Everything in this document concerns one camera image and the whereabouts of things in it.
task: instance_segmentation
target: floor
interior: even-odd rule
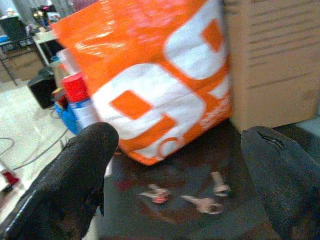
[[[42,109],[32,96],[25,81],[18,81],[18,86],[12,82],[0,83],[0,138],[11,138],[14,146],[0,155],[9,168],[19,167],[38,156],[66,130],[63,123],[51,116],[51,109]],[[314,132],[320,136],[320,117],[297,124],[300,128]],[[62,141],[74,135],[67,131]],[[0,139],[0,152],[10,146],[9,140]],[[58,142],[35,162],[16,170],[21,183],[0,200],[0,222],[12,211],[20,196],[30,186],[39,172],[61,151]],[[6,182],[0,177],[0,190]],[[97,239],[95,216],[85,239]]]

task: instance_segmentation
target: storage box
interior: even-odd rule
[[[232,122],[277,127],[317,112],[320,3],[225,0],[233,78]]]
[[[10,59],[5,60],[5,64],[11,70],[16,79],[23,81],[33,79],[40,69],[44,67],[40,58],[36,52],[26,52],[26,49],[12,50],[6,53],[8,57],[14,56]],[[11,80],[5,69],[1,66],[0,68],[1,82],[5,83]]]

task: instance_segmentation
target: black cable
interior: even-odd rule
[[[56,110],[53,109],[51,112],[50,112],[50,117],[52,117],[53,119],[60,119],[60,117],[57,117],[57,116],[53,116],[52,114],[55,112]]]
[[[36,156],[34,159],[32,159],[31,161],[29,161],[29,162],[27,162],[27,163],[25,163],[25,164],[23,164],[23,165],[21,165],[21,166],[17,166],[16,168],[13,169],[13,171],[18,170],[18,169],[21,169],[21,168],[23,168],[23,167],[25,167],[25,166],[33,163],[34,161],[36,161],[36,160],[37,160],[38,158],[40,158],[43,154],[45,154],[49,149],[51,149],[57,142],[59,142],[60,139],[67,133],[67,131],[68,131],[68,129],[66,129],[66,130],[64,131],[64,133],[63,133],[54,143],[52,143],[47,149],[45,149],[43,152],[41,152],[41,153],[40,153],[38,156]]]
[[[0,137],[0,140],[10,140],[11,141],[11,145],[6,149],[6,150],[4,150],[3,152],[1,152],[0,153],[0,156],[2,155],[2,154],[4,154],[6,151],[8,151],[10,148],[12,148],[14,145],[15,145],[15,140],[13,140],[12,138],[10,138],[10,137]]]

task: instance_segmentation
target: red cap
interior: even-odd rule
[[[71,103],[81,102],[89,98],[87,87],[81,73],[67,76],[62,80],[66,98]]]

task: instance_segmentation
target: orange plastic bag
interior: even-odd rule
[[[152,165],[230,114],[219,0],[100,0],[53,25],[119,146]]]

